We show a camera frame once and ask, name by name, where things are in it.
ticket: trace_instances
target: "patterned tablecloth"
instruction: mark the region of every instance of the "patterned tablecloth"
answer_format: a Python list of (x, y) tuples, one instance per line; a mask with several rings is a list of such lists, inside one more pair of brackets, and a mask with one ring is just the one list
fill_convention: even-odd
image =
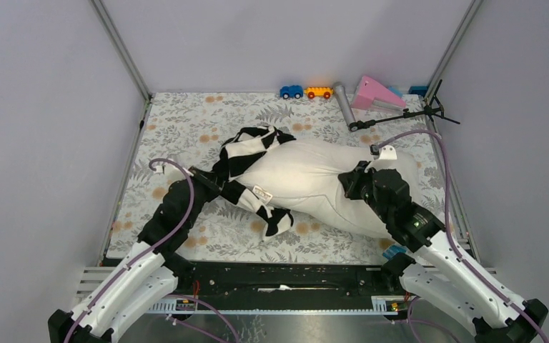
[[(417, 96), (404, 100), (411, 111), (422, 105)], [(361, 118), (391, 114), (357, 111)], [(210, 170), (219, 147), (244, 126), (271, 124), (297, 139), (364, 146), (411, 129), (425, 129), (425, 119), (389, 121), (367, 130), (349, 132), (335, 99), (280, 99), (269, 93), (159, 93), (155, 96), (132, 166), (117, 220), (112, 225), (107, 257), (122, 258), (144, 223), (154, 213), (172, 180), (153, 174), (150, 159), (169, 157), (186, 167)], [(443, 219), (443, 180), (435, 161), (430, 137), (412, 135), (396, 141), (397, 149), (417, 161), (421, 204)], [(301, 213), (293, 213), (294, 226), (264, 243), (259, 239), (264, 222), (255, 214), (219, 198), (205, 205), (188, 240), (178, 250), (187, 259), (243, 262), (298, 262), (335, 264), (383, 264), (386, 239), (343, 232)]]

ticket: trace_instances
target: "black and white striped cloth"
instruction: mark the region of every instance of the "black and white striped cloth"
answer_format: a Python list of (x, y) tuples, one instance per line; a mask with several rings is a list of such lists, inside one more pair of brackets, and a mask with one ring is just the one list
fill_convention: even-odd
[(289, 230), (293, 225), (293, 217), (288, 209), (266, 205), (235, 179), (243, 175), (269, 150), (292, 140), (295, 138), (291, 134), (286, 134), (274, 126), (245, 127), (222, 145), (219, 161), (212, 168), (219, 179), (225, 180), (220, 194), (223, 198), (238, 207), (254, 212), (266, 221), (267, 229), (262, 233), (263, 239)]

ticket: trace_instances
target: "blue toy car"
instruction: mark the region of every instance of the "blue toy car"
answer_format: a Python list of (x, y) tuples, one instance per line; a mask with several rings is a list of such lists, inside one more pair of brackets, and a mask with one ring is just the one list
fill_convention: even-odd
[(283, 99), (289, 99), (291, 96), (299, 99), (304, 96), (304, 89), (299, 85), (285, 86), (279, 91), (279, 96)]

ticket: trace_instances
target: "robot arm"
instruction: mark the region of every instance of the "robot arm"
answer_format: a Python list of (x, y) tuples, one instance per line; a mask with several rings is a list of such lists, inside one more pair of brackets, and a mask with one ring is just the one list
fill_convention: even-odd
[[(197, 172), (191, 178), (194, 205), (180, 230), (144, 254), (181, 222), (189, 205), (190, 188), (184, 180), (169, 187), (162, 204), (139, 234), (138, 242), (132, 245), (109, 277), (71, 312), (57, 310), (49, 318), (51, 343), (118, 342), (131, 324), (155, 302), (171, 294), (178, 286), (192, 283), (192, 265), (175, 251), (188, 238), (188, 231), (203, 205), (218, 195), (216, 187), (209, 188), (205, 182), (200, 182), (202, 177), (206, 176)], [(72, 327), (73, 332), (66, 341)]]
[(450, 242), (443, 223), (412, 202), (409, 186), (396, 170), (377, 171), (363, 165), (365, 168), (360, 164), (350, 176), (340, 178), (347, 181), (342, 181), (347, 197), (363, 199), (386, 223), (394, 240), (429, 261), (452, 283), (441, 282), (433, 275), (427, 277), (424, 267), (398, 254), (389, 263), (394, 265), (392, 272), (402, 287), (456, 318), (477, 342), (530, 342), (535, 330), (520, 311), (539, 326), (548, 313), (546, 307), (537, 299), (526, 302), (480, 266), (455, 237)]

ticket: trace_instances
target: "tripod stand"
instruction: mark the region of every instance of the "tripod stand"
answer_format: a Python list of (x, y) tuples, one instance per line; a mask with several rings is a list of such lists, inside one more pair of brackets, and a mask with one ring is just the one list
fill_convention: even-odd
[[(360, 121), (359, 120), (359, 121), (356, 121), (355, 123), (351, 123), (351, 125), (349, 125), (350, 131), (357, 131), (359, 129), (366, 129), (368, 127), (371, 127), (371, 126), (374, 126), (376, 124), (383, 123), (383, 122), (386, 122), (386, 121), (403, 119), (403, 118), (413, 118), (415, 116), (421, 116), (421, 115), (427, 116), (430, 119), (430, 121), (434, 121), (433, 117), (436, 116), (437, 118), (441, 118), (441, 119), (444, 119), (444, 120), (447, 120), (447, 121), (451, 121), (452, 123), (459, 124), (460, 123), (459, 121), (455, 121), (455, 120), (447, 118), (445, 116), (445, 107), (443, 107), (443, 105), (439, 101), (439, 98), (437, 98), (437, 93), (439, 92), (439, 87), (441, 87), (441, 82), (442, 81), (443, 80), (439, 80), (439, 83), (437, 84), (437, 88), (435, 89), (435, 93), (432, 94), (432, 98), (430, 99), (430, 102), (428, 102), (427, 99), (424, 99), (425, 103), (424, 103), (424, 109), (422, 111), (409, 112), (409, 109), (403, 109), (403, 114), (401, 114), (400, 116), (393, 116), (393, 117), (390, 117), (390, 118), (384, 118), (384, 119), (378, 119), (378, 120), (372, 119), (372, 120), (368, 120), (368, 121)], [(438, 106), (436, 109), (434, 109), (432, 107), (432, 103), (435, 102), (435, 101), (436, 101), (436, 104)]]

